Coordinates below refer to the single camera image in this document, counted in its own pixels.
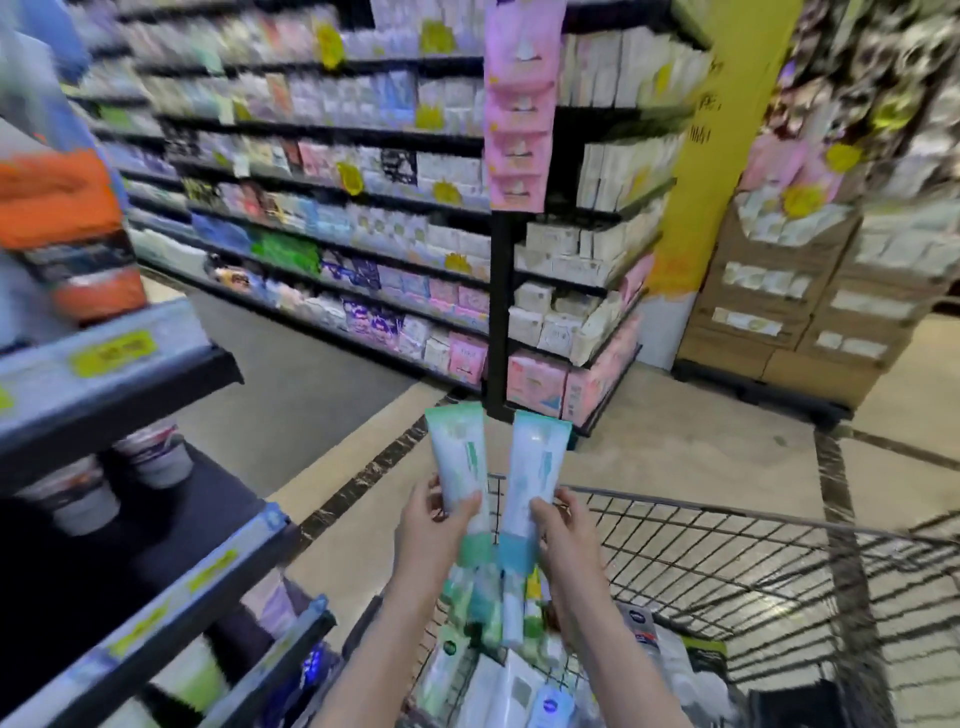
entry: gray floor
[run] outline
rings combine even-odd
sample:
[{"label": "gray floor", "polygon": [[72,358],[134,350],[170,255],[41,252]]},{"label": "gray floor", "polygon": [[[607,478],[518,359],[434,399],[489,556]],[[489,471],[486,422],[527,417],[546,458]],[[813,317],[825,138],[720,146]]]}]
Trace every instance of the gray floor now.
[{"label": "gray floor", "polygon": [[180,429],[261,497],[416,381],[233,303],[183,290],[210,338],[236,357],[246,384],[181,410]]}]

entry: yellow pillar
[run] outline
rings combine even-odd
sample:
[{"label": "yellow pillar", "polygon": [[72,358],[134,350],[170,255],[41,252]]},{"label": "yellow pillar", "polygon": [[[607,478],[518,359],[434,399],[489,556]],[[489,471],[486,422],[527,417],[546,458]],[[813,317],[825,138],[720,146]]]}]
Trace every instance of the yellow pillar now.
[{"label": "yellow pillar", "polygon": [[698,92],[663,216],[652,295],[697,291],[724,209],[756,137],[802,0],[713,0],[713,66]]}]

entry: shopping cart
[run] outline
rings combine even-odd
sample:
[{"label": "shopping cart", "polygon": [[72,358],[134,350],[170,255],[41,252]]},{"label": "shopping cart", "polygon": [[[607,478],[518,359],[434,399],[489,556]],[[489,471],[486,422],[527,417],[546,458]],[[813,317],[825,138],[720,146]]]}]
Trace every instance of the shopping cart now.
[{"label": "shopping cart", "polygon": [[[489,486],[498,529],[505,477],[492,474]],[[572,490],[596,517],[613,598],[723,641],[729,682],[751,694],[753,710],[763,694],[829,681],[851,728],[960,724],[960,512],[897,534]],[[445,622],[438,603],[411,689]],[[407,701],[398,725],[455,725],[476,661],[471,650],[439,719]],[[584,673],[570,656],[547,677],[573,691]],[[751,710],[744,706],[747,717]]]}]

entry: hand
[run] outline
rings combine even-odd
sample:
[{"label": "hand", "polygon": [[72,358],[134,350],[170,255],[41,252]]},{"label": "hand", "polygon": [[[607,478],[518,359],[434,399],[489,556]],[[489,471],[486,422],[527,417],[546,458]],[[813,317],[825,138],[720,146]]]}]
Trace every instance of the hand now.
[{"label": "hand", "polygon": [[394,574],[388,591],[404,591],[417,603],[432,606],[481,501],[481,494],[474,493],[444,518],[440,479],[434,475],[429,482],[414,486],[394,534]]},{"label": "hand", "polygon": [[534,498],[530,513],[540,531],[540,567],[550,583],[561,632],[568,643],[581,649],[580,625],[613,606],[610,583],[589,510],[566,488],[557,489],[557,500],[566,510]]}]

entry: pallet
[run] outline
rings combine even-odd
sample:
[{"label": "pallet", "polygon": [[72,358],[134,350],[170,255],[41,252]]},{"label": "pallet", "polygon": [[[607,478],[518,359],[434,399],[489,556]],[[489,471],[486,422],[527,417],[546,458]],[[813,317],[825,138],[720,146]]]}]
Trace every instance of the pallet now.
[{"label": "pallet", "polygon": [[730,390],[738,400],[748,404],[770,403],[786,407],[803,419],[812,422],[817,429],[833,430],[841,421],[853,418],[853,411],[844,404],[724,372],[722,369],[714,369],[687,359],[675,361],[671,375],[677,381],[701,379],[710,384],[717,384]]}]

